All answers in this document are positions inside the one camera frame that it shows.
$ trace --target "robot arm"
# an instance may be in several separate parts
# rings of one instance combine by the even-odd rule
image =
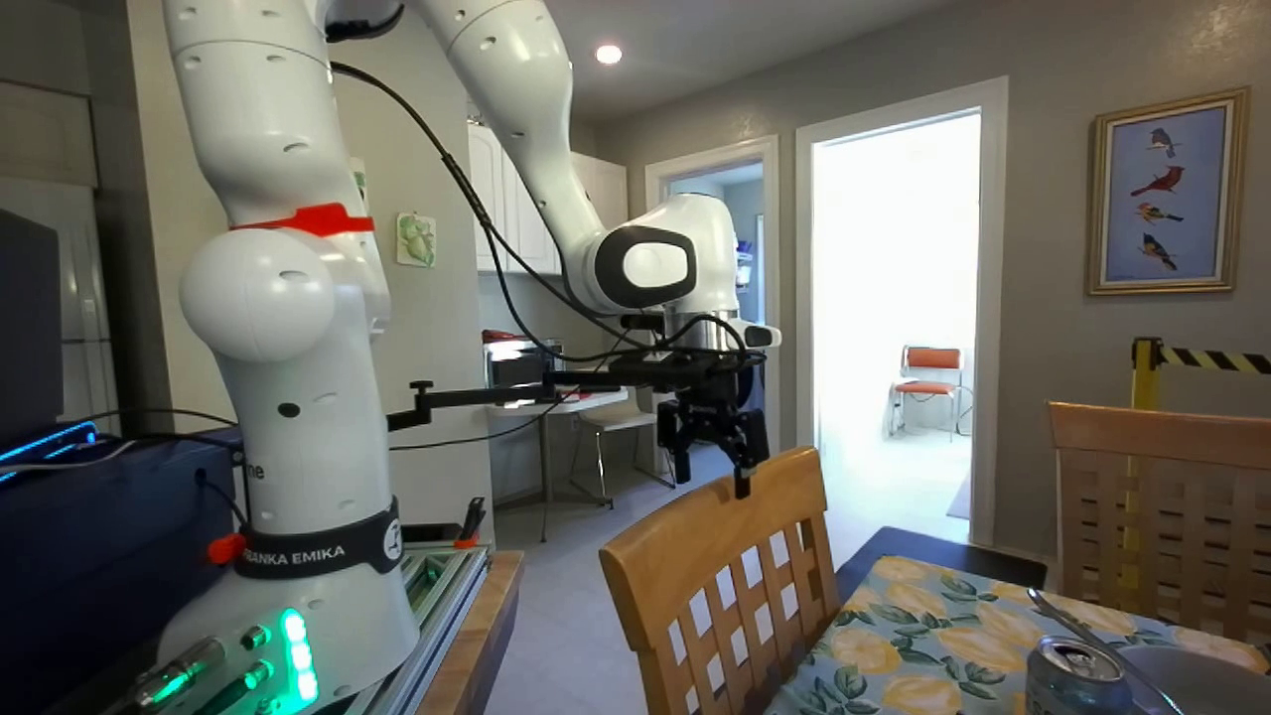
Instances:
[[[559,240],[573,295],[604,315],[675,305],[736,323],[722,208],[685,199],[600,225],[567,160],[573,70],[543,4],[417,4]],[[183,310],[233,403],[250,513],[233,570],[166,624],[140,713],[309,713],[417,648],[371,358],[388,291],[327,56],[332,36],[387,32],[399,13],[400,0],[166,0],[193,155],[225,209],[183,280]],[[751,461],[756,429],[736,423],[745,351],[699,327],[681,327],[699,355],[645,355],[691,372],[670,382],[689,425],[670,436]]]

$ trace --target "bird picture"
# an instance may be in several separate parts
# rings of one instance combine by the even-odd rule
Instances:
[[[1164,127],[1152,130],[1152,147],[1160,147],[1168,160],[1176,160],[1176,138]]]
[[[1144,223],[1185,223],[1185,215],[1170,215],[1170,209],[1164,209],[1155,204],[1141,204],[1141,219]]]
[[[1180,261],[1164,249],[1155,235],[1144,235],[1144,256],[1168,272],[1180,272]]]
[[[1149,194],[1149,192],[1176,192],[1185,183],[1185,167],[1168,167],[1164,176],[1155,176],[1152,183],[1129,192],[1131,199]]]

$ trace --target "picture frame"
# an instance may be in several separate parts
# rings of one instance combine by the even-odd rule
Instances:
[[[1094,121],[1090,295],[1233,295],[1247,89]]]

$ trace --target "wooden chair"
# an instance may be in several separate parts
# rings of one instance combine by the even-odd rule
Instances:
[[[760,713],[839,613],[816,450],[761,461],[751,498],[704,486],[600,548],[646,713]]]
[[[1271,419],[1047,405],[1061,593],[1271,645]]]

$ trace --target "red chair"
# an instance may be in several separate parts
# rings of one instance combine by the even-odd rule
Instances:
[[[900,382],[891,384],[891,434],[906,434],[911,403],[948,403],[948,434],[961,434],[961,351],[957,347],[906,347]]]

